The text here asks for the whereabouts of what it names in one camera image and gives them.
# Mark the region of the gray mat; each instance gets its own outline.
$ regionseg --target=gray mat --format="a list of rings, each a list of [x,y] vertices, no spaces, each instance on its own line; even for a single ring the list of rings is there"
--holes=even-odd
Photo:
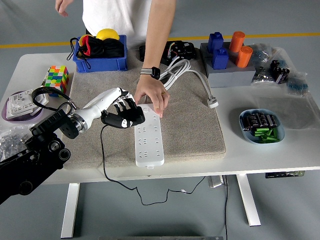
[[[83,108],[98,94],[120,87],[134,95],[139,80],[142,62],[138,51],[128,51],[127,71],[75,73],[70,97]],[[200,58],[192,59],[191,69],[207,79]],[[201,80],[192,72],[184,73],[168,90],[170,101],[160,120],[164,164],[186,161],[221,159],[226,148],[215,109],[207,106],[208,95]],[[109,112],[115,112],[110,106]],[[71,158],[65,169],[98,168],[103,164],[100,132],[104,125],[95,119],[91,128],[75,139],[65,136],[62,141],[71,151]],[[103,131],[103,145],[107,167],[135,166],[134,127],[118,129],[106,127]]]

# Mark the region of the rubik's cube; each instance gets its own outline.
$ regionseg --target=rubik's cube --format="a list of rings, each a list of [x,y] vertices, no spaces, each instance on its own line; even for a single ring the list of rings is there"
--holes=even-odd
[[[45,75],[42,86],[56,88],[65,94],[67,91],[68,82],[69,72],[66,66],[51,66]],[[61,97],[56,93],[50,93],[49,96]]]

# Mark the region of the orange cylinder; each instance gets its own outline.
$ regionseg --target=orange cylinder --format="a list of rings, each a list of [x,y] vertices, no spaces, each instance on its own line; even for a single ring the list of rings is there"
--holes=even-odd
[[[235,60],[235,64],[239,68],[246,68],[248,66],[249,61],[250,61],[252,53],[253,53],[253,50],[251,47],[242,46],[240,48],[238,57]]]
[[[235,31],[232,35],[229,49],[231,52],[237,53],[240,51],[242,44],[245,41],[245,34],[242,31]]]

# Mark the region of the gray floor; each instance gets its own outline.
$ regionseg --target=gray floor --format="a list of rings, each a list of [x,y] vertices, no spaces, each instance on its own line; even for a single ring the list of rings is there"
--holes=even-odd
[[[290,3],[243,0],[179,0],[171,37],[319,33],[318,0]],[[69,17],[60,17],[51,0],[1,0],[0,46],[68,42],[84,33],[82,3],[74,1]],[[204,41],[193,41],[196,47]],[[245,44],[270,43],[284,48],[298,71],[308,73],[310,92],[320,106],[320,36],[248,38]],[[0,96],[19,58],[32,53],[64,53],[68,46],[0,48]],[[230,240],[320,239],[319,171],[303,177],[265,179],[248,176],[261,226],[249,227],[234,175],[228,176],[227,228]],[[168,188],[191,191],[201,177],[126,181],[138,186],[145,202],[165,198]],[[41,185],[28,196],[0,205],[0,239],[60,238],[68,185]],[[205,179],[191,195],[170,193],[168,202],[142,206],[135,192],[112,182],[80,187],[74,238],[99,236],[225,236],[225,188],[210,189]]]

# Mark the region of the person's arm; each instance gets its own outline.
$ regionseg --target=person's arm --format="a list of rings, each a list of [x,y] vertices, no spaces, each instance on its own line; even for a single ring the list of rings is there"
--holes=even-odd
[[[143,68],[159,67],[166,42],[170,34],[176,11],[176,0],[152,0],[145,40]],[[148,95],[154,111],[162,118],[170,95],[164,85],[150,75],[142,74],[136,86],[134,100]]]

